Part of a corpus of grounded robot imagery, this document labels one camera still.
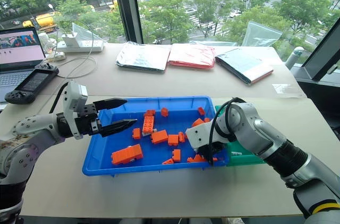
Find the blue plastic tray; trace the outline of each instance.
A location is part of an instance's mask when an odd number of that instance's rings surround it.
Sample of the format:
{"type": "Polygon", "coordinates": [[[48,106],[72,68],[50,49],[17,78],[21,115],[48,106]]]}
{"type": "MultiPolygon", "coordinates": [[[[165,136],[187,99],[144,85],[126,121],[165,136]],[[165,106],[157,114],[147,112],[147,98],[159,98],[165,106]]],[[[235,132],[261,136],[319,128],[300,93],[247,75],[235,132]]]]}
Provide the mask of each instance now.
{"type": "MultiPolygon", "coordinates": [[[[194,157],[188,140],[179,143],[177,147],[168,146],[167,142],[153,144],[150,136],[144,136],[139,140],[132,138],[132,130],[136,127],[142,129],[144,113],[148,109],[155,109],[154,128],[158,131],[167,130],[168,134],[185,133],[188,127],[198,118],[204,118],[198,113],[198,108],[202,107],[206,114],[204,117],[212,119],[215,110],[209,97],[172,97],[172,98],[130,98],[124,105],[110,110],[102,110],[99,118],[103,125],[125,119],[136,118],[138,121],[127,130],[120,133],[101,137],[97,134],[91,138],[91,142],[83,165],[85,175],[115,175],[120,173],[141,172],[152,170],[164,170],[175,168],[208,167],[207,162],[187,163],[188,157],[194,157]],[[160,110],[165,107],[169,110],[169,116],[163,117],[160,110]],[[143,158],[129,164],[113,165],[111,163],[111,153],[124,149],[130,145],[140,143],[143,158]],[[162,165],[162,162],[172,157],[174,149],[181,149],[181,162],[162,165]]],[[[223,150],[215,155],[218,161],[215,166],[226,166],[229,162],[227,151],[223,150]]]]}

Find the yellow stripe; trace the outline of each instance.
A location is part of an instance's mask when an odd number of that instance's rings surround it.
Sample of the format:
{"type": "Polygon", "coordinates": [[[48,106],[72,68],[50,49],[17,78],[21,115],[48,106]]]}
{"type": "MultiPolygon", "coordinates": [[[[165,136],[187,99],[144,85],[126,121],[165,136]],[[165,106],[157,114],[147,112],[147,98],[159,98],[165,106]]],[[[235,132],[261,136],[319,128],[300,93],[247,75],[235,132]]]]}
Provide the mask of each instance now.
{"type": "Polygon", "coordinates": [[[322,204],[322,205],[319,205],[318,207],[316,207],[313,211],[312,214],[315,214],[325,208],[340,208],[340,204],[337,204],[337,203],[326,203],[326,204],[322,204]]]}

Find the green plastic tray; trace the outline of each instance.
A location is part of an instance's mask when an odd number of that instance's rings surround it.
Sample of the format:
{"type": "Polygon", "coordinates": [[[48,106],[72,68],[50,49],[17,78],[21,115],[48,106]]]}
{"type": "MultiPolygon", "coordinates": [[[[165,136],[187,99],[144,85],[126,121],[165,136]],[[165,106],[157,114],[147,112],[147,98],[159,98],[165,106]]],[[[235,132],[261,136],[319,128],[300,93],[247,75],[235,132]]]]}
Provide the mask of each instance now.
{"type": "MultiPolygon", "coordinates": [[[[215,106],[216,111],[220,109],[221,106],[215,106]]],[[[220,112],[219,116],[225,112],[225,108],[220,112]]],[[[229,155],[229,163],[227,166],[240,166],[240,165],[255,165],[265,163],[259,157],[255,156],[250,151],[246,150],[239,142],[233,142],[226,144],[227,152],[229,155]],[[232,152],[240,152],[242,155],[235,156],[232,152]]]]}

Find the black controller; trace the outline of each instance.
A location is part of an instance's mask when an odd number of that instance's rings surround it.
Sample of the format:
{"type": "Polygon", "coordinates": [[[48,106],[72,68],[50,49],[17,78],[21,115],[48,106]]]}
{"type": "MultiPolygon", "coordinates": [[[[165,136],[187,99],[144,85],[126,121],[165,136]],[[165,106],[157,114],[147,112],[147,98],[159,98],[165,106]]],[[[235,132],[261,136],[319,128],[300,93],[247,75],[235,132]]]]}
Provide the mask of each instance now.
{"type": "Polygon", "coordinates": [[[59,73],[56,66],[50,64],[36,65],[35,69],[12,92],[5,96],[11,104],[30,104],[37,94],[59,73]]]}

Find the laptop screen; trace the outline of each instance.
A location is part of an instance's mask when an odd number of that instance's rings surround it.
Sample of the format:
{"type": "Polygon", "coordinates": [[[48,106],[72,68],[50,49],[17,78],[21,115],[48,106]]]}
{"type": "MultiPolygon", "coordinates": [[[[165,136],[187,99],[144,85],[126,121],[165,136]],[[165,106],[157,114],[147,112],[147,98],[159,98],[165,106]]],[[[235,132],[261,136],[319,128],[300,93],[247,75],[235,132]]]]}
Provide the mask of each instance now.
{"type": "Polygon", "coordinates": [[[45,58],[34,27],[0,31],[0,70],[34,68],[45,58]]]}

